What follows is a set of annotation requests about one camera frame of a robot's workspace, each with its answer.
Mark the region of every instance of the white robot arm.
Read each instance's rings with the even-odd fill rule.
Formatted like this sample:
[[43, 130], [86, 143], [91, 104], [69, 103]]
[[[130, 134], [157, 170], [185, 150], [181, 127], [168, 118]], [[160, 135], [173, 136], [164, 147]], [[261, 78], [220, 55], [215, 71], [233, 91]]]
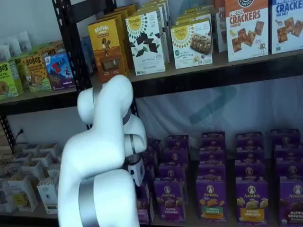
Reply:
[[[80, 118], [93, 126], [70, 138], [63, 150], [58, 191], [61, 227], [139, 226], [134, 181], [141, 184], [144, 167], [133, 155], [146, 150], [147, 139], [143, 123], [130, 113], [132, 100], [132, 85], [122, 75], [102, 89], [79, 94]], [[130, 156], [132, 176], [119, 169]]]

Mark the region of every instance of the snack package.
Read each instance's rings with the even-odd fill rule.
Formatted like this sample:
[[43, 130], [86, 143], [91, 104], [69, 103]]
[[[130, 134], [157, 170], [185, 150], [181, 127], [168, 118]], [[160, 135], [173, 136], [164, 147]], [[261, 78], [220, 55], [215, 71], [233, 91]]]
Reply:
[[268, 55], [268, 1], [225, 1], [228, 61]]
[[136, 12], [126, 24], [136, 75], [164, 72], [164, 35], [158, 7]]
[[303, 49], [303, 5], [299, 0], [271, 0], [271, 53]]
[[23, 94], [22, 83], [14, 60], [0, 63], [0, 99]]
[[208, 19], [172, 27], [171, 38], [176, 69], [213, 63]]
[[44, 61], [53, 90], [75, 86], [71, 66], [65, 52], [44, 57]]

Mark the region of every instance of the brand logo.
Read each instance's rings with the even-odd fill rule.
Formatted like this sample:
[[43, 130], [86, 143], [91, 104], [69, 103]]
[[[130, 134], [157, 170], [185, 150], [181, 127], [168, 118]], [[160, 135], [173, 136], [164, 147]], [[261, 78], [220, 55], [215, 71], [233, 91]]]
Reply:
[[253, 2], [254, 0], [238, 0], [238, 4], [245, 8], [250, 6]]

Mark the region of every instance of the cracker picture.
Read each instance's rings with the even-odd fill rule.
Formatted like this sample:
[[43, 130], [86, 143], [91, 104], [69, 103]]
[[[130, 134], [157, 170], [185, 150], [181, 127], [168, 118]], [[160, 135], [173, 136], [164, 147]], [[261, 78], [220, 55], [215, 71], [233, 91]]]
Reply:
[[279, 28], [277, 30], [277, 32], [278, 32], [278, 41], [279, 41], [279, 43], [283, 43], [283, 42], [288, 40], [286, 27]]
[[299, 37], [302, 32], [302, 28], [303, 28], [303, 21], [297, 20], [293, 28], [292, 35]]
[[247, 40], [246, 30], [245, 28], [238, 31], [239, 42], [243, 43]]
[[247, 34], [247, 40], [244, 43], [248, 46], [252, 46], [252, 44], [255, 40], [255, 37], [256, 37], [256, 33], [252, 32], [252, 31], [249, 31], [248, 34]]
[[264, 26], [264, 22], [263, 21], [257, 21], [256, 22], [255, 33], [257, 35], [262, 35], [263, 26]]
[[241, 43], [240, 43], [238, 37], [232, 39], [232, 48], [233, 48], [233, 52], [237, 52], [237, 51], [242, 50], [242, 48], [241, 48]]

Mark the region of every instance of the green box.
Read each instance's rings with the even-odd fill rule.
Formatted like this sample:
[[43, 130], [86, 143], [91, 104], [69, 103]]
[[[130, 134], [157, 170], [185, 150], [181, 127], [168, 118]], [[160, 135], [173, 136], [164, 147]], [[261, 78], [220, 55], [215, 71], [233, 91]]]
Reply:
[[23, 94], [22, 83], [14, 60], [0, 63], [0, 99]]

